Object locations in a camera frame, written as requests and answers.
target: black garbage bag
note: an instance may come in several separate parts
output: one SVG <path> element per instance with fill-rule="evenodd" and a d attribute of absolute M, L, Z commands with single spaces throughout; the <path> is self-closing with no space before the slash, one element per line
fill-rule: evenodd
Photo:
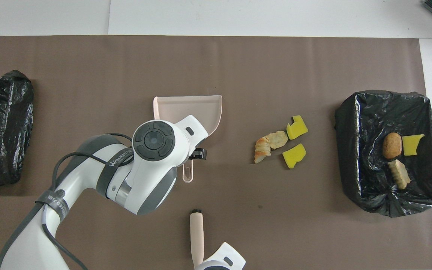
<path fill-rule="evenodd" d="M 33 127 L 31 81 L 14 70 L 0 78 L 0 186 L 16 183 Z"/>
<path fill-rule="evenodd" d="M 336 110 L 336 140 L 345 195 L 368 212 L 401 217 L 432 208 L 432 114 L 427 97 L 416 92 L 356 92 Z M 424 134 L 415 156 L 396 157 L 411 182 L 398 190 L 383 141 L 388 133 Z"/>

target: black button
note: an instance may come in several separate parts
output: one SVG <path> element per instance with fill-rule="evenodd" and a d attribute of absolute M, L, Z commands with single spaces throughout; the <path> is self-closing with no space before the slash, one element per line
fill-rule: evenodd
<path fill-rule="evenodd" d="M 228 257 L 224 257 L 223 260 L 224 260 L 226 263 L 228 263 L 229 266 L 233 266 L 233 261 L 232 261 L 230 258 L 228 258 Z"/>
<path fill-rule="evenodd" d="M 173 140 L 167 139 L 163 148 L 161 148 L 161 150 L 159 150 L 159 152 L 158 152 L 159 156 L 164 157 L 164 156 L 169 155 L 172 148 L 173 148 Z"/>
<path fill-rule="evenodd" d="M 163 146 L 164 139 L 163 134 L 161 132 L 153 130 L 146 134 L 144 137 L 144 144 L 147 148 L 151 150 L 156 150 L 161 148 Z"/>
<path fill-rule="evenodd" d="M 191 136 L 194 135 L 194 131 L 190 127 L 187 127 L 186 131 L 187 131 L 187 133 L 189 133 L 189 135 L 191 135 Z"/>
<path fill-rule="evenodd" d="M 136 152 L 148 159 L 154 159 L 155 154 L 154 152 L 151 152 L 149 150 L 147 150 L 146 148 L 144 148 L 144 146 L 140 145 L 138 147 L 136 147 Z"/>
<path fill-rule="evenodd" d="M 171 128 L 170 125 L 166 124 L 163 121 L 154 121 L 153 128 L 161 130 L 164 133 L 164 135 L 173 134 L 173 128 Z"/>
<path fill-rule="evenodd" d="M 148 124 L 144 124 L 142 126 L 140 126 L 138 128 L 138 130 L 136 131 L 136 134 L 134 135 L 134 141 L 135 142 L 140 142 L 143 140 L 143 136 L 144 134 L 149 130 L 149 125 Z"/>

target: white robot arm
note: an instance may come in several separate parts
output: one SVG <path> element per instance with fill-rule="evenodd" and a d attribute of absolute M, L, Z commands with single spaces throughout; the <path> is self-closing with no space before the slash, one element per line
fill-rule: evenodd
<path fill-rule="evenodd" d="M 90 138 L 72 154 L 75 157 L 58 178 L 55 170 L 52 187 L 38 198 L 3 248 L 1 269 L 69 269 L 58 251 L 65 250 L 58 248 L 53 236 L 83 190 L 94 188 L 136 215 L 148 214 L 173 188 L 176 168 L 192 157 L 207 136 L 199 121 L 189 115 L 175 124 L 151 120 L 140 125 L 130 138 L 132 148 L 111 135 Z M 241 270 L 244 265 L 242 256 L 223 243 L 196 269 Z"/>

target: brown potato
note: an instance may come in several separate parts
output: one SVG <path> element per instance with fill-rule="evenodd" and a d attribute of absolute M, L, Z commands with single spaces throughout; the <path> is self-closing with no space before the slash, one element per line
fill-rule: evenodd
<path fill-rule="evenodd" d="M 384 138 L 384 142 L 382 143 L 382 155 L 387 159 L 394 159 L 401 155 L 401 151 L 401 136 L 395 132 L 386 135 L 386 138 Z"/>

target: brown table surface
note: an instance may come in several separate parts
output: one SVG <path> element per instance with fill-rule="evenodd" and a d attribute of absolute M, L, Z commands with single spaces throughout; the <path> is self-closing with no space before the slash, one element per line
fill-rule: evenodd
<path fill-rule="evenodd" d="M 203 210 L 205 256 L 226 241 L 245 269 L 432 269 L 432 209 L 391 219 L 342 191 L 334 110 L 353 92 L 425 94 L 417 39 L 0 36 L 0 76 L 35 88 L 21 181 L 0 187 L 0 250 L 49 186 L 56 161 L 93 135 L 131 135 L 154 96 L 223 95 L 195 179 L 136 216 L 84 191 L 57 239 L 89 269 L 191 269 L 189 214 Z M 252 164 L 254 142 L 302 115 L 309 133 Z M 281 153 L 302 143 L 295 169 Z M 67 259 L 72 269 L 77 269 Z"/>

